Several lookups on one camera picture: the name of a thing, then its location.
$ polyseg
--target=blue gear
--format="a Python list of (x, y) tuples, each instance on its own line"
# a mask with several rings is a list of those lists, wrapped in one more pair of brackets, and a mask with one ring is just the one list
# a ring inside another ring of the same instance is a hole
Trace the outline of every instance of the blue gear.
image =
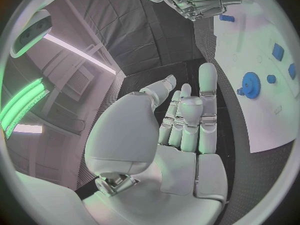
[(247, 72), (242, 79), (242, 91), (249, 99), (256, 99), (261, 92), (261, 80), (254, 72)]

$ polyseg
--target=wall-mounted device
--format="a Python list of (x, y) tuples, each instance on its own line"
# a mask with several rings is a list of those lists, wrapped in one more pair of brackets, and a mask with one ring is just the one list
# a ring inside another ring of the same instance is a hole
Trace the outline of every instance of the wall-mounted device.
[(52, 28), (51, 15), (47, 10), (37, 11), (10, 49), (10, 55), (18, 58), (41, 40)]

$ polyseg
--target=green led strip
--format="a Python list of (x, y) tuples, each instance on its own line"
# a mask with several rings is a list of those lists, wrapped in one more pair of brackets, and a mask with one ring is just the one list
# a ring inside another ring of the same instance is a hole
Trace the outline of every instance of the green led strip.
[(44, 84), (40, 83), (39, 85), (28, 91), (26, 94), (24, 94), (18, 101), (16, 101), (1, 121), (3, 130), (5, 131), (8, 128), (12, 120), (24, 108), (24, 106), (26, 106), (26, 104), (28, 104), (32, 99), (34, 99), (43, 91), (45, 91)]
[(33, 89), (35, 86), (39, 85), (42, 82), (43, 78), (39, 78), (35, 80), (34, 82), (30, 83), (28, 86), (24, 87), (21, 91), (19, 91), (9, 102), (8, 104), (3, 108), (3, 110), (0, 112), (0, 121), (2, 121), (3, 117), (7, 114), (7, 112), (11, 109), (11, 107), (28, 91)]
[(38, 94), (36, 97), (34, 97), (16, 116), (15, 118), (11, 121), (9, 124), (9, 127), (5, 131), (5, 136), (6, 139), (9, 139), (10, 136), (12, 135), (15, 127), (17, 124), (20, 122), (20, 120), (25, 116), (25, 114), (35, 105), (40, 101), (43, 97), (45, 97), (49, 93), (48, 90), (43, 90), (40, 94)]

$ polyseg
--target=light fixture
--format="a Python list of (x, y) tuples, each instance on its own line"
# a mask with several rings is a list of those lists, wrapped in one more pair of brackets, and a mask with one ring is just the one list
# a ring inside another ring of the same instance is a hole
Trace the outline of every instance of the light fixture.
[(23, 88), (7, 103), (0, 112), (1, 127), (7, 139), (25, 114), (48, 93), (42, 78), (39, 78)]
[(75, 54), (83, 57), (84, 59), (87, 59), (87, 60), (91, 61), (92, 63), (98, 65), (99, 67), (101, 67), (101, 68), (103, 68), (103, 69), (111, 72), (112, 74), (116, 75), (116, 71), (113, 70), (113, 69), (111, 69), (109, 66), (107, 66), (107, 65), (103, 64), (102, 62), (98, 61), (97, 59), (91, 57), (90, 55), (86, 54), (85, 52), (80, 51), (76, 47), (73, 47), (72, 45), (70, 45), (70, 44), (68, 44), (68, 43), (66, 43), (66, 42), (58, 39), (57, 37), (52, 36), (50, 34), (46, 34), (44, 36), (44, 38), (47, 39), (47, 40), (49, 40), (49, 41), (51, 41), (51, 42), (53, 42), (53, 43), (55, 43), (55, 44), (57, 44), (57, 45), (62, 46), (65, 49), (68, 49), (69, 51), (71, 51), (71, 52), (73, 52), (73, 53), (75, 53)]
[(18, 133), (41, 134), (43, 127), (39, 125), (17, 124), (13, 131)]

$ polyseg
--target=blue square button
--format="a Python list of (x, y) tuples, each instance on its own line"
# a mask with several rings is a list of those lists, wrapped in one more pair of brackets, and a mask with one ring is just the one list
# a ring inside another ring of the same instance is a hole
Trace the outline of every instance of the blue square button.
[(272, 55), (274, 56), (274, 58), (281, 61), (284, 57), (284, 52), (285, 52), (285, 50), (281, 46), (279, 46), (277, 43), (275, 43), (273, 52), (272, 52)]

